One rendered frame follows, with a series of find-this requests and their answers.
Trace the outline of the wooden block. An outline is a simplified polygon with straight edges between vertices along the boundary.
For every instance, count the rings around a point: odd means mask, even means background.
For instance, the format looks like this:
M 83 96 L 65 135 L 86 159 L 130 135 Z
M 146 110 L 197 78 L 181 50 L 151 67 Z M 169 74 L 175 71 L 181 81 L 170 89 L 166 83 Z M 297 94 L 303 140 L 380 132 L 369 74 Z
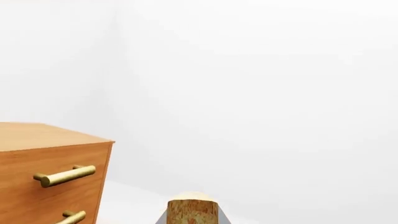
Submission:
M 167 202 L 155 224 L 232 224 L 217 201 L 201 192 L 183 192 Z

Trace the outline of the wooden drawer cabinet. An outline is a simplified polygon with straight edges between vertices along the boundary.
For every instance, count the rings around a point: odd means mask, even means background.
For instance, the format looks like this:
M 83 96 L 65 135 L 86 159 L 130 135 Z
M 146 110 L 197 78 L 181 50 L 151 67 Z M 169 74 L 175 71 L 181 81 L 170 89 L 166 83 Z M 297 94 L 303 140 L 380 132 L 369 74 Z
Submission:
M 114 142 L 42 123 L 0 123 L 0 224 L 55 224 L 65 210 L 96 224 Z M 33 175 L 95 166 L 93 175 L 43 188 Z

